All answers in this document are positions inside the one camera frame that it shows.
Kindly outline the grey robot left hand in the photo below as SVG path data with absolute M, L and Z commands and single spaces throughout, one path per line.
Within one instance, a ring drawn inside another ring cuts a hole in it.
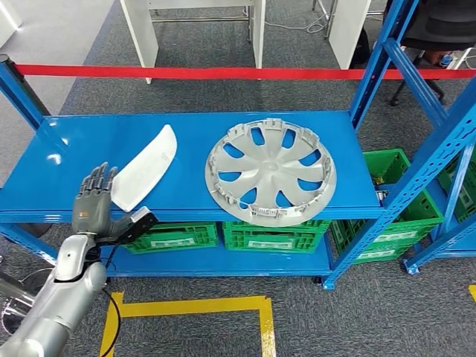
M 111 218 L 112 188 L 117 167 L 104 162 L 85 176 L 73 202 L 72 227 L 75 233 L 93 234 L 97 239 L 118 239 L 133 225 L 130 215 Z

